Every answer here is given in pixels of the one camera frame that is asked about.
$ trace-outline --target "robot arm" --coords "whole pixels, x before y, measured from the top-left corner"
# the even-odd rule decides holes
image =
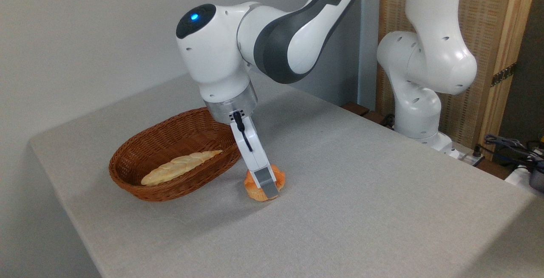
[[[257,187],[278,195],[276,181],[251,114],[257,96],[247,71],[288,84],[313,69],[321,50],[354,0],[309,0],[286,13],[255,2],[212,4],[187,12],[177,43],[212,117],[229,124]]]
[[[459,0],[406,0],[416,34],[391,32],[377,51],[395,95],[395,131],[452,156],[451,139],[438,132],[442,107],[435,91],[459,94],[476,77],[476,59],[459,29],[458,6]]]

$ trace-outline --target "wooden surface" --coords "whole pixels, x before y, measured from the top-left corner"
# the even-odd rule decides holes
[[[517,61],[532,1],[509,0],[495,62],[495,73]],[[486,134],[499,134],[511,83],[510,77],[490,87],[478,143],[483,143]]]

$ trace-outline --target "bread crust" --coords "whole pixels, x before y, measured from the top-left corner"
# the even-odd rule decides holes
[[[285,173],[280,171],[280,169],[274,164],[271,164],[270,166],[272,167],[272,172],[274,172],[274,176],[276,176],[276,187],[278,188],[278,191],[280,191],[285,185]],[[249,170],[247,170],[245,174],[244,187],[247,192],[247,196],[249,196],[250,198],[261,202],[269,200],[263,189],[257,187]]]
[[[181,176],[193,168],[201,165],[204,161],[211,159],[216,154],[223,152],[222,150],[206,150],[204,152],[192,153],[187,156],[179,156],[173,158],[158,168],[155,168],[142,179],[142,185],[151,186],[159,183],[167,182],[175,177]]]

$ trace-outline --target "orange object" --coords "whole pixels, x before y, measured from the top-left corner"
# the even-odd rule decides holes
[[[272,167],[272,172],[274,172],[274,176],[276,176],[276,187],[278,187],[278,191],[280,191],[285,185],[285,173],[280,171],[280,169],[274,164],[271,164],[270,166]],[[263,189],[257,187],[257,185],[255,184],[255,181],[253,180],[253,177],[251,177],[251,173],[249,172],[249,170],[247,170],[245,174],[244,187],[247,191],[247,196],[251,197],[252,199],[256,201],[268,200],[268,197],[266,197]]]

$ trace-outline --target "brown wicker basket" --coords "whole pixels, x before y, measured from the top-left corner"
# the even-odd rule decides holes
[[[171,181],[146,187],[145,175],[178,156],[223,150]],[[241,157],[229,126],[212,119],[207,108],[189,110],[131,137],[109,162],[111,179],[144,201],[161,202],[193,192],[221,175]]]

